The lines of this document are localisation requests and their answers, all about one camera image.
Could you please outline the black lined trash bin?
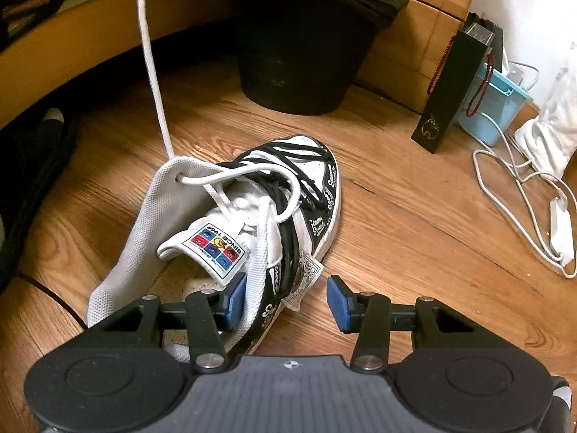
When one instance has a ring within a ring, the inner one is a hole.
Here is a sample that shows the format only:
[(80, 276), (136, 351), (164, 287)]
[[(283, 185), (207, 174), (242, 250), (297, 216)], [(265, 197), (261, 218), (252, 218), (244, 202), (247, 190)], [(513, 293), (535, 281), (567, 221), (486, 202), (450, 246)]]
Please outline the black lined trash bin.
[(230, 0), (243, 93), (270, 110), (336, 110), (409, 0)]

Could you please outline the white shoelace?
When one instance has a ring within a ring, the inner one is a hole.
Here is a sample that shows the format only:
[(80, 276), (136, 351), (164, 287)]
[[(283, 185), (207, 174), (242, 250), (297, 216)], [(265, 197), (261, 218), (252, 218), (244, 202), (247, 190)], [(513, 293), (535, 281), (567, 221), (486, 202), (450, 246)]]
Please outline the white shoelace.
[[(162, 103), (161, 92), (158, 84), (157, 70), (154, 64), (153, 50), (151, 49), (151, 37), (149, 32), (149, 26), (147, 25), (147, 3), (146, 0), (137, 0), (137, 16), (139, 31), (141, 36), (142, 47), (144, 51), (145, 65), (147, 68), (147, 76), (149, 77), (149, 83), (151, 87), (151, 92), (153, 93), (154, 106), (157, 111), (158, 125), (160, 128), (162, 141), (169, 159), (175, 158), (175, 153), (173, 150), (173, 145), (171, 137), (168, 130), (168, 125), (165, 118), (164, 106)], [(287, 206), (285, 209), (278, 213), (276, 216), (277, 223), (283, 223), (290, 219), (294, 212), (297, 210), (297, 206), (300, 200), (300, 183), (298, 182), (296, 176), (291, 173), (287, 168), (283, 168), (279, 164), (249, 164), (243, 165), (234, 169), (224, 169), (221, 172), (210, 176), (204, 176), (199, 178), (193, 178), (178, 174), (176, 181), (187, 186), (212, 186), (214, 184), (223, 182), (229, 179), (236, 179), (240, 176), (246, 176), (250, 173), (256, 172), (275, 172), (285, 177), (290, 183), (290, 198), (288, 199)]]

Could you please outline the white black laced sneaker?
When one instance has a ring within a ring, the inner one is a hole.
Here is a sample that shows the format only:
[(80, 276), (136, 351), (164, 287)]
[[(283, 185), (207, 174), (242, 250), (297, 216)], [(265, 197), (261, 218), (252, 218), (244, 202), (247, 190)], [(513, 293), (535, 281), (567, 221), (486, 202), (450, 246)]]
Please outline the white black laced sneaker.
[(117, 263), (92, 292), (95, 325), (157, 290), (183, 297), (246, 279), (232, 355), (253, 351), (283, 309), (297, 310), (338, 233), (338, 163), (320, 141), (294, 135), (225, 163), (175, 157), (158, 169)]

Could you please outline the black sock foot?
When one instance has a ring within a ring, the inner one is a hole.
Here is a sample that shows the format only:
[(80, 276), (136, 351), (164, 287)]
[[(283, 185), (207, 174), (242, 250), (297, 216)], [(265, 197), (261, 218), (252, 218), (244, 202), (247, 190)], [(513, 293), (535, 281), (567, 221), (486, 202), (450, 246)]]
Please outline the black sock foot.
[(34, 218), (70, 162), (76, 123), (35, 110), (1, 130), (1, 288), (15, 277)]

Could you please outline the black gift bag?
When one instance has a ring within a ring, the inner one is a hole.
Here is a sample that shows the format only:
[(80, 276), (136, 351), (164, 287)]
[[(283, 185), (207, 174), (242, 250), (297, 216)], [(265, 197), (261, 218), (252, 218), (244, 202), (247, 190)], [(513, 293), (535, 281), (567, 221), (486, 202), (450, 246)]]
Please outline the black gift bag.
[(494, 71), (503, 64), (503, 29), (490, 19), (469, 13), (450, 39), (427, 88), (428, 100), (412, 140), (436, 153), (459, 114), (480, 108)]

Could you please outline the light blue plastic bin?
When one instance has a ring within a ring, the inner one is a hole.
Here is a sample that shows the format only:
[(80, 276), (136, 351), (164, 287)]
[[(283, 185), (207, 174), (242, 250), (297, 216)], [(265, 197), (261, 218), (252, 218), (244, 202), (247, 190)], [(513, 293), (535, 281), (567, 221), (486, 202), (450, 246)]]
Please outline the light blue plastic bin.
[(486, 72), (487, 65), (483, 64), (468, 88), (456, 120), (467, 133), (488, 146), (494, 146), (500, 141), (501, 135), (486, 116), (491, 117), (500, 130), (506, 132), (514, 117), (532, 98), (527, 91), (497, 70), (493, 71), (491, 79), (486, 83)]

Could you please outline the white plastic bag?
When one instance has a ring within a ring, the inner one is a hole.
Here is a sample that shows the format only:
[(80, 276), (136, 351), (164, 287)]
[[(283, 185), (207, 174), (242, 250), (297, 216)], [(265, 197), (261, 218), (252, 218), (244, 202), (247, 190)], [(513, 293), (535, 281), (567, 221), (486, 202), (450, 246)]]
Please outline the white plastic bag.
[(514, 132), (514, 141), (537, 170), (561, 178), (576, 152), (576, 70), (564, 67), (538, 116)]

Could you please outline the wooden nightstand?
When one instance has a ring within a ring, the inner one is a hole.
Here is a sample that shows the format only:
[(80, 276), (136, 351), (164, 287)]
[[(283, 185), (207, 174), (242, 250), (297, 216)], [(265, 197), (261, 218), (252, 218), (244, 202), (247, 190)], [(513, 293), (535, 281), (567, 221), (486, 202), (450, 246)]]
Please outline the wooden nightstand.
[(375, 39), (357, 83), (421, 113), (427, 88), (472, 0), (410, 0)]

